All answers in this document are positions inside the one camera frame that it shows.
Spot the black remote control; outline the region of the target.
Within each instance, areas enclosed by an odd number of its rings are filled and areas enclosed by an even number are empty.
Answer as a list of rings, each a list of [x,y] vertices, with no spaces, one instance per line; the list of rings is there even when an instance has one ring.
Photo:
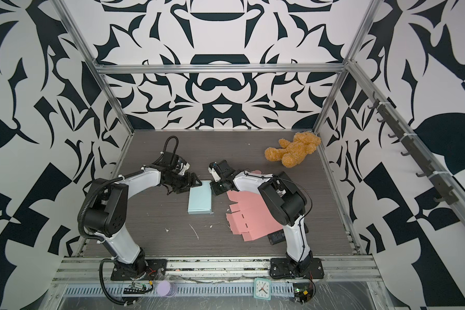
[[[286,241],[284,230],[275,231],[267,235],[271,245],[280,244]]]

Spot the black wall hook rack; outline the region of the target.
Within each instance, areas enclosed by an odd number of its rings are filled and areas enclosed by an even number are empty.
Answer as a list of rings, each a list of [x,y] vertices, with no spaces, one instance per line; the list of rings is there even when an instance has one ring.
[[[448,205],[459,202],[460,197],[451,174],[434,159],[431,151],[425,146],[418,134],[397,112],[392,103],[381,101],[375,95],[372,95],[372,97],[373,103],[369,108],[378,112],[381,115],[379,122],[387,124],[391,129],[392,133],[389,138],[396,139],[404,146],[405,151],[401,155],[413,158],[420,168],[421,171],[416,176],[418,178],[427,178],[437,190],[439,197],[434,200],[436,202],[445,202]]]

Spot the brown teddy bear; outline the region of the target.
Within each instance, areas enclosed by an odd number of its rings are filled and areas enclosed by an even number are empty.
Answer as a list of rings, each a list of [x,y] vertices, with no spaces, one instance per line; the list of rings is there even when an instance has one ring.
[[[269,147],[264,156],[267,161],[280,161],[289,169],[301,164],[307,155],[313,154],[322,140],[313,132],[307,131],[296,133],[292,142],[286,139],[279,139],[278,142],[280,148]]]

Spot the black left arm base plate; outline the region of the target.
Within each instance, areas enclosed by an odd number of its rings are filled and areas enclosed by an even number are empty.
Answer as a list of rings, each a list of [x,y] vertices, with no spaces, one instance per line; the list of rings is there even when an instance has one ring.
[[[133,281],[133,280],[156,280],[159,276],[164,276],[167,267],[166,259],[146,259],[125,264],[116,262],[111,275],[112,281]]]

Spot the pink paper box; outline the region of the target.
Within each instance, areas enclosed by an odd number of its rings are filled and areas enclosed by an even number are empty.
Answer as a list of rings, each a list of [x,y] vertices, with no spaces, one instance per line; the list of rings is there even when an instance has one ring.
[[[246,242],[282,229],[271,215],[258,190],[266,178],[262,178],[257,171],[253,176],[249,174],[245,171],[236,175],[233,184],[238,190],[227,192],[228,199],[232,201],[231,212],[226,215],[229,226],[233,234],[242,235]]]

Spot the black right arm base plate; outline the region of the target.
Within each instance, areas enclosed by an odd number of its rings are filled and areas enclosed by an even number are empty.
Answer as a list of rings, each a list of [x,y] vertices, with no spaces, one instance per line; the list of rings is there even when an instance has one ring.
[[[319,258],[306,257],[300,263],[290,258],[271,258],[269,276],[273,279],[304,278],[320,280],[325,276]]]

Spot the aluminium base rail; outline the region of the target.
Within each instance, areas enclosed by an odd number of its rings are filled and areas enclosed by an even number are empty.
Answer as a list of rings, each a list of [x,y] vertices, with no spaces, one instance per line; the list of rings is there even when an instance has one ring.
[[[164,276],[181,282],[237,282],[269,276],[271,257],[169,257]],[[327,282],[381,282],[372,256],[320,256]],[[95,283],[99,280],[99,257],[65,258],[52,282]]]

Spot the small electronics board left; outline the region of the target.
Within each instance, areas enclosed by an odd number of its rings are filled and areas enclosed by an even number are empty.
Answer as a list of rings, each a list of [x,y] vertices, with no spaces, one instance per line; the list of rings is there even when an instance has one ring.
[[[153,291],[154,285],[152,282],[147,284],[144,283],[132,283],[129,287],[123,289],[123,294],[125,295],[144,295]]]

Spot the teal square clock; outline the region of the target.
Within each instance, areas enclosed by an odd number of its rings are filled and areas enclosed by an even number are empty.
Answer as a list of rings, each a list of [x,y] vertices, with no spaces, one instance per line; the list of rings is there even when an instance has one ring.
[[[255,299],[271,300],[271,281],[266,278],[255,278],[253,296]]]

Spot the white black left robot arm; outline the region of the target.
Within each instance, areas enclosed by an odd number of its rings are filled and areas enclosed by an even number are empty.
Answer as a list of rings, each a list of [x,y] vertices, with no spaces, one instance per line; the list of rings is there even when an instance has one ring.
[[[149,275],[144,250],[136,244],[126,228],[127,205],[131,197],[153,187],[164,187],[167,194],[181,194],[202,182],[190,165],[175,150],[163,150],[151,164],[144,165],[135,173],[120,174],[106,180],[98,178],[89,192],[77,216],[77,229],[86,240],[95,240],[105,246],[110,258],[99,264],[99,282],[105,297],[119,306],[131,306],[136,299],[116,298],[105,286],[103,267],[111,262],[117,271],[129,280],[139,280]]]

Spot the light blue paper box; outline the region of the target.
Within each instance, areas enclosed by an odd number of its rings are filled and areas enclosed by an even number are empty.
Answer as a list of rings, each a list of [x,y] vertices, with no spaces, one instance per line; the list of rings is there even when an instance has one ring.
[[[191,188],[187,212],[191,215],[212,213],[211,181],[202,181],[201,186]]]

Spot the purple round disc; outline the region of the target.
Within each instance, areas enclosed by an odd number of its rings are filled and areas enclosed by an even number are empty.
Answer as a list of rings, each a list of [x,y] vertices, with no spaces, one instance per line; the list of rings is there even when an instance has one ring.
[[[157,294],[160,297],[171,297],[175,295],[175,287],[174,284],[169,281],[161,281],[157,285]]]

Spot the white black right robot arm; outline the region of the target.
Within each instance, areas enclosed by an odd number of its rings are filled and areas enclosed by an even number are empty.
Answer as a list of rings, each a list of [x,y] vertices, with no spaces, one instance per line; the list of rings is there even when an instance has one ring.
[[[208,171],[214,180],[211,191],[215,196],[227,191],[259,194],[271,216],[283,227],[288,262],[299,271],[307,269],[313,259],[304,229],[307,199],[287,174],[235,170],[225,160],[210,163]]]

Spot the green circuit board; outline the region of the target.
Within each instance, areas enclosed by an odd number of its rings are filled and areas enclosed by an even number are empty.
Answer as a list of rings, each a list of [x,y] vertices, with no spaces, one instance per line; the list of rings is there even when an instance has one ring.
[[[316,289],[313,284],[294,284],[294,301],[305,304],[315,295]]]

